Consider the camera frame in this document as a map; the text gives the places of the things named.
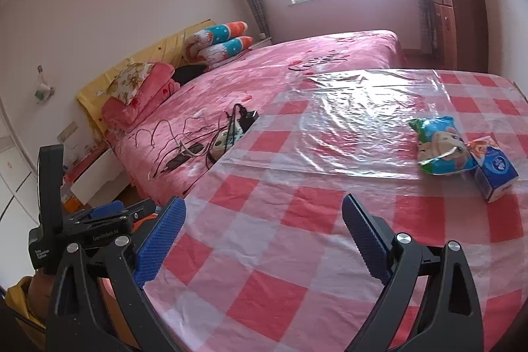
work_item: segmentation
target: yellow headboard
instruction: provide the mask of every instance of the yellow headboard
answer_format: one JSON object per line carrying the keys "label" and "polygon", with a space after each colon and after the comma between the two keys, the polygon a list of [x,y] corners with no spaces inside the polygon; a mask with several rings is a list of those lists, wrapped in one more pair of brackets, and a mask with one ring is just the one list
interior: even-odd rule
{"label": "yellow headboard", "polygon": [[212,20],[206,20],[163,38],[150,47],[119,62],[113,68],[108,69],[104,74],[86,85],[77,94],[77,100],[88,117],[92,129],[98,134],[105,134],[107,127],[101,117],[101,108],[109,97],[106,94],[106,90],[115,77],[119,75],[119,73],[125,69],[131,61],[163,61],[165,63],[170,63],[175,68],[184,66],[185,60],[182,57],[184,41],[193,33],[210,26],[215,26],[215,22]]}

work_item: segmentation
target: wooden floor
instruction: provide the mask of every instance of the wooden floor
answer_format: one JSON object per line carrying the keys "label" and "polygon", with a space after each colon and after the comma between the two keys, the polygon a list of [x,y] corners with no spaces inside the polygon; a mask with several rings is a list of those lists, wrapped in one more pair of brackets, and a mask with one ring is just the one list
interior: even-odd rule
{"label": "wooden floor", "polygon": [[444,68],[442,62],[430,54],[406,52],[408,69],[440,69]]}
{"label": "wooden floor", "polygon": [[125,207],[128,207],[141,202],[143,199],[139,196],[136,187],[129,185],[116,197],[116,200],[121,200]]}

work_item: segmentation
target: table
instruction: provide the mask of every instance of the table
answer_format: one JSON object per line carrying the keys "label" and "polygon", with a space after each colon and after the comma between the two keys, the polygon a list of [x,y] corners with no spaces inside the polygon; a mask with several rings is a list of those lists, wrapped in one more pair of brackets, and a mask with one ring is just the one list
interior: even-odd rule
{"label": "table", "polygon": [[[512,194],[487,204],[469,174],[420,171],[407,121],[443,115],[464,139],[495,138],[519,172]],[[382,290],[341,219],[352,193],[394,231],[463,246],[489,350],[526,299],[527,152],[528,103],[501,77],[300,73],[185,199],[186,224],[145,292],[192,351],[342,352]]]}

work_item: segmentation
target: floral pillow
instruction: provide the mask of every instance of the floral pillow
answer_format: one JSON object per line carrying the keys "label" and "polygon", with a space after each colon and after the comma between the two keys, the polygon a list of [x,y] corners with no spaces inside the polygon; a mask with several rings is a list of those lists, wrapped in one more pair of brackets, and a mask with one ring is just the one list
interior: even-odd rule
{"label": "floral pillow", "polygon": [[150,62],[130,64],[112,81],[106,94],[129,105],[153,67]]}

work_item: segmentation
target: wooden dresser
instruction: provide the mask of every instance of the wooden dresser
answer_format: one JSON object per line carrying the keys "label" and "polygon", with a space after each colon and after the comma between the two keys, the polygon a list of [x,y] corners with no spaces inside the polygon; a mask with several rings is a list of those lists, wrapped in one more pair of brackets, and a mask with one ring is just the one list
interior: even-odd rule
{"label": "wooden dresser", "polygon": [[435,55],[443,69],[488,72],[488,21],[484,0],[431,0]]}

